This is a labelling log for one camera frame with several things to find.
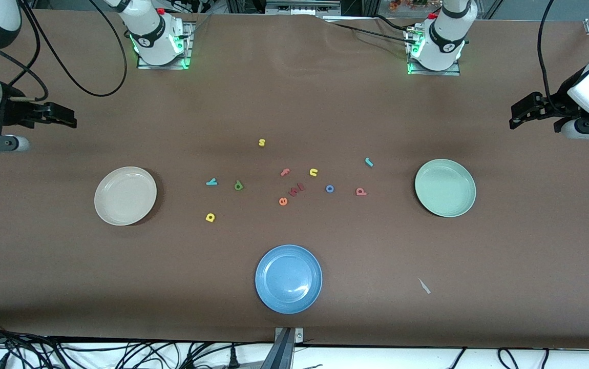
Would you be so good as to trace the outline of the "blue round plate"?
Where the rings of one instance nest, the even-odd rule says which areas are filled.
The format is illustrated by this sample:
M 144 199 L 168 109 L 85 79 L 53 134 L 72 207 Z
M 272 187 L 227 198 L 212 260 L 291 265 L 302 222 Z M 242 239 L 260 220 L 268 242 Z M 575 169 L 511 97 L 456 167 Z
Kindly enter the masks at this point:
M 272 311 L 294 315 L 313 306 L 323 289 L 323 271 L 312 252 L 295 244 L 279 245 L 260 259 L 255 289 Z

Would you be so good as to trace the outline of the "grey aluminium profile post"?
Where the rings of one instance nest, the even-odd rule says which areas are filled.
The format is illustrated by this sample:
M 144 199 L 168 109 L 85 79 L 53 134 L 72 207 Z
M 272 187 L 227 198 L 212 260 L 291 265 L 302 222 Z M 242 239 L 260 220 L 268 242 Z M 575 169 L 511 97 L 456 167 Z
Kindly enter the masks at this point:
M 260 369 L 292 369 L 296 339 L 294 327 L 278 327 L 274 344 Z

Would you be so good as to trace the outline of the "pale green round plate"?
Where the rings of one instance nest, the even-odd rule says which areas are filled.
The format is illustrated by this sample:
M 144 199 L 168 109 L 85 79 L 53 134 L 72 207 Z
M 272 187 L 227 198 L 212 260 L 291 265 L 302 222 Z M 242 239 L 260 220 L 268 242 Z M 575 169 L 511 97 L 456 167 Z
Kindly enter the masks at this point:
M 419 203 L 440 217 L 458 217 L 475 204 L 477 190 L 472 174 L 456 161 L 438 158 L 416 173 L 414 189 Z

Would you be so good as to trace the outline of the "grey metal equipment frame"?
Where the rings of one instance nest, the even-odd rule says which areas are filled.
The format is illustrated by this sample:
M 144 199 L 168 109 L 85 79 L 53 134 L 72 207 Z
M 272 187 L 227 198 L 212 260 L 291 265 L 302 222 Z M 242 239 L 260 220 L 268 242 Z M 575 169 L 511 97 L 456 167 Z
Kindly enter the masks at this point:
M 341 16 L 341 0 L 266 0 L 265 14 Z

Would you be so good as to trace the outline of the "metal corner bracket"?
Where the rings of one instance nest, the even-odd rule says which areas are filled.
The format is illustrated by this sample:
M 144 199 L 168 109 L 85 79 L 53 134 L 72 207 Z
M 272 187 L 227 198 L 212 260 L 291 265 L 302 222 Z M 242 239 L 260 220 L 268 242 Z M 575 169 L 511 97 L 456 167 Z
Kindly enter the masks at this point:
M 275 341 L 276 341 L 276 339 L 278 339 L 281 331 L 284 329 L 285 329 L 285 327 L 276 327 Z M 292 327 L 291 329 L 294 332 L 294 337 L 295 337 L 294 342 L 295 343 L 303 343 L 303 341 L 304 341 L 304 328 L 303 327 Z

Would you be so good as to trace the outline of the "orange dried flowers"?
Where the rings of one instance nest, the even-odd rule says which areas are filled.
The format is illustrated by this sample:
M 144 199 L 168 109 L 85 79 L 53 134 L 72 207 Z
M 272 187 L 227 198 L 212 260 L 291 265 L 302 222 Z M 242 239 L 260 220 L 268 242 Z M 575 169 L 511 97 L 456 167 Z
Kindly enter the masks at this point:
M 423 9 L 428 6 L 429 0 L 391 0 L 388 7 L 391 12 L 396 12 L 399 8 L 406 10 Z

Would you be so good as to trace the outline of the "beige round plate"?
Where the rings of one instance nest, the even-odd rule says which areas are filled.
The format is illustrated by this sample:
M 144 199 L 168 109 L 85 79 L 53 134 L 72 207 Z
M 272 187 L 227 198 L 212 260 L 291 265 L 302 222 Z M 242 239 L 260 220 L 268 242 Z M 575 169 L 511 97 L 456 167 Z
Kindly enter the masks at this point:
M 157 183 L 139 167 L 111 171 L 95 191 L 95 212 L 107 224 L 133 225 L 151 212 L 157 199 Z

